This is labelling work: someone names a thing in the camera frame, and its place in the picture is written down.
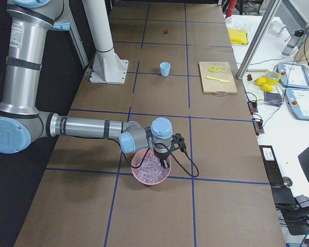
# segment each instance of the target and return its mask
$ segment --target blue joint cap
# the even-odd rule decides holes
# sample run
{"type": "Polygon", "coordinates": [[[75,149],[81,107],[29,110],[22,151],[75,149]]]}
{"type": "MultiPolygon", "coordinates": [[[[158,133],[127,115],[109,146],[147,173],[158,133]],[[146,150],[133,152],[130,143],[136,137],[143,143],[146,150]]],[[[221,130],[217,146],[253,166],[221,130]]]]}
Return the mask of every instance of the blue joint cap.
{"type": "Polygon", "coordinates": [[[67,23],[54,23],[52,31],[69,31],[70,29],[70,22],[67,23]]]}
{"type": "Polygon", "coordinates": [[[173,135],[171,122],[164,117],[155,119],[151,124],[152,133],[160,139],[168,139],[173,135]]]}
{"type": "Polygon", "coordinates": [[[136,151],[134,139],[128,132],[119,135],[119,143],[123,153],[133,153],[136,151]]]}
{"type": "Polygon", "coordinates": [[[25,8],[39,8],[48,4],[51,0],[12,0],[16,5],[25,7],[25,8]]]}
{"type": "Polygon", "coordinates": [[[24,125],[15,119],[0,117],[0,153],[17,153],[31,143],[31,136],[24,125]]]}

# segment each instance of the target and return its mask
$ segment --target yellow knife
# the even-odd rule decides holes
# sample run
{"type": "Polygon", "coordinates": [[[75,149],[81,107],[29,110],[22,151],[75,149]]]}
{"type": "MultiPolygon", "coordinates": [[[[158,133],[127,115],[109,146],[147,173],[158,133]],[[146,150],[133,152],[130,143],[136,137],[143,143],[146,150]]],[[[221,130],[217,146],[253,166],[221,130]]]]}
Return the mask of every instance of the yellow knife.
{"type": "Polygon", "coordinates": [[[219,78],[215,78],[215,77],[212,77],[212,76],[206,76],[206,78],[210,79],[210,80],[217,80],[217,81],[220,81],[220,82],[230,82],[229,80],[219,79],[219,78]]]}

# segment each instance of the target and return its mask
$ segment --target pink bowl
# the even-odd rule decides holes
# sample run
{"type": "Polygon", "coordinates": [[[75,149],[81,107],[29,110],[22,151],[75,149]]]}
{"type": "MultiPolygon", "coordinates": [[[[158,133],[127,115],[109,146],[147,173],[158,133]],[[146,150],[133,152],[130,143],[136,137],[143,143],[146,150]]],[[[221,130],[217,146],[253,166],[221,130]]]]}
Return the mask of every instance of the pink bowl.
{"type": "MultiPolygon", "coordinates": [[[[146,150],[147,148],[141,149],[134,155],[132,159],[132,166],[140,165],[146,150]]],[[[153,149],[150,149],[144,158],[142,166],[137,169],[132,168],[132,173],[134,177],[143,184],[160,184],[168,177],[170,173],[171,163],[169,157],[167,158],[167,161],[169,163],[169,168],[164,169],[160,165],[159,159],[153,153],[153,149]]]]}

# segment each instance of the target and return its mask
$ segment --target white table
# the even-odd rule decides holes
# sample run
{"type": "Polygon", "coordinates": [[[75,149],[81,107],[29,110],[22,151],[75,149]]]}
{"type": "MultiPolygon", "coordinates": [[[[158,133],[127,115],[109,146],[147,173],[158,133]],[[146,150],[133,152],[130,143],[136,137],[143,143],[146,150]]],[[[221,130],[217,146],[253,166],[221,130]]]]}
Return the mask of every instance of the white table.
{"type": "MultiPolygon", "coordinates": [[[[261,21],[261,16],[241,16],[233,15],[230,22],[227,23],[228,27],[240,27],[242,30],[248,33],[249,44],[251,43],[257,27],[261,21]]],[[[273,21],[281,22],[279,17],[274,17],[273,21]]],[[[289,37],[289,33],[286,29],[278,35],[279,28],[274,27],[270,29],[264,35],[254,58],[248,69],[267,69],[272,71],[274,66],[279,62],[292,61],[293,55],[296,54],[296,50],[290,56],[283,56],[281,54],[289,37]]],[[[234,55],[237,61],[237,65],[240,65],[249,47],[242,45],[232,45],[234,55]]],[[[252,74],[253,79],[260,77],[265,73],[248,73],[252,74]]],[[[263,91],[259,86],[254,85],[254,81],[247,81],[247,74],[244,75],[243,83],[247,92],[254,93],[258,99],[263,99],[263,91]]],[[[283,94],[282,89],[278,86],[274,86],[273,93],[283,94]]],[[[297,120],[291,113],[286,99],[280,109],[274,113],[277,107],[268,105],[266,103],[258,103],[259,115],[263,118],[263,121],[269,119],[265,126],[265,134],[258,137],[259,145],[271,145],[277,158],[279,168],[282,176],[286,176],[292,179],[293,186],[291,187],[294,197],[299,195],[305,195],[309,197],[309,182],[307,181],[298,155],[302,153],[309,146],[309,121],[297,120]]],[[[284,238],[286,242],[301,242],[303,236],[292,236],[289,234],[287,228],[282,228],[284,238]]]]}

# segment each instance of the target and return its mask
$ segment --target yellow cloth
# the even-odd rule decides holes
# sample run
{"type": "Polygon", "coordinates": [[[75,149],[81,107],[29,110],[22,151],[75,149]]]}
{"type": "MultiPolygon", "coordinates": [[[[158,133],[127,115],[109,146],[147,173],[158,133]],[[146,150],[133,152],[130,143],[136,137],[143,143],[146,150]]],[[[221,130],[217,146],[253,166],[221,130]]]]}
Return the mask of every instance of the yellow cloth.
{"type": "Polygon", "coordinates": [[[228,28],[228,34],[232,44],[247,45],[247,33],[241,30],[228,28]]]}

